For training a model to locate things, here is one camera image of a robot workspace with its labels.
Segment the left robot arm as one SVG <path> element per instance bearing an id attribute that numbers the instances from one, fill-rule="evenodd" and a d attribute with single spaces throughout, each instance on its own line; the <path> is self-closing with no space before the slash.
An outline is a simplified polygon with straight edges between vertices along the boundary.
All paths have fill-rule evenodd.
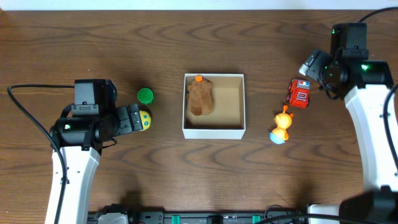
<path id="1" fill-rule="evenodd" d="M 46 223 L 87 223 L 91 188 L 102 150 L 116 137 L 144 130 L 137 104 L 109 108 L 68 105 L 51 128 L 53 177 Z"/>

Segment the red toy fire truck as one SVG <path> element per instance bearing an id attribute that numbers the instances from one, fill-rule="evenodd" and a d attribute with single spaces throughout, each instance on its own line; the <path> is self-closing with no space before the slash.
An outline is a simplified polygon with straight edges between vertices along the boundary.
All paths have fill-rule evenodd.
<path id="1" fill-rule="evenodd" d="M 306 108 L 310 104 L 310 82 L 301 79 L 293 79 L 288 86 L 286 102 L 290 106 Z"/>

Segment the orange rubber duck toy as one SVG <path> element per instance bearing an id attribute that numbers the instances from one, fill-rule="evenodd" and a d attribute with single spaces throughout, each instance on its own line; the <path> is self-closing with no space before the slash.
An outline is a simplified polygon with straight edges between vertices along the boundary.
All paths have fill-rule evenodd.
<path id="1" fill-rule="evenodd" d="M 283 106 L 281 113 L 274 117 L 276 127 L 269 133 L 270 140 L 275 144 L 284 144 L 289 139 L 287 129 L 292 125 L 293 113 L 288 113 L 287 105 Z"/>

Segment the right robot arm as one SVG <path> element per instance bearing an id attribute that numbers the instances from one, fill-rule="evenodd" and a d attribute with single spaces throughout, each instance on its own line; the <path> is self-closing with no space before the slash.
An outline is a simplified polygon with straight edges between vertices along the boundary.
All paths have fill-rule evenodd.
<path id="1" fill-rule="evenodd" d="M 362 50 L 314 50 L 302 75 L 345 102 L 353 120 L 363 166 L 360 195 L 339 205 L 313 204 L 309 223 L 397 223 L 397 118 L 387 62 L 369 60 Z"/>

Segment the brown plush bear toy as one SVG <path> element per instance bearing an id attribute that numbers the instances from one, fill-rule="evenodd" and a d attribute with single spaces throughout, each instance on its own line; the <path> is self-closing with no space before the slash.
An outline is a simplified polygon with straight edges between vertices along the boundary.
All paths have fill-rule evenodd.
<path id="1" fill-rule="evenodd" d="M 214 109 L 212 82 L 196 75 L 188 85 L 187 108 L 194 116 L 209 115 Z"/>

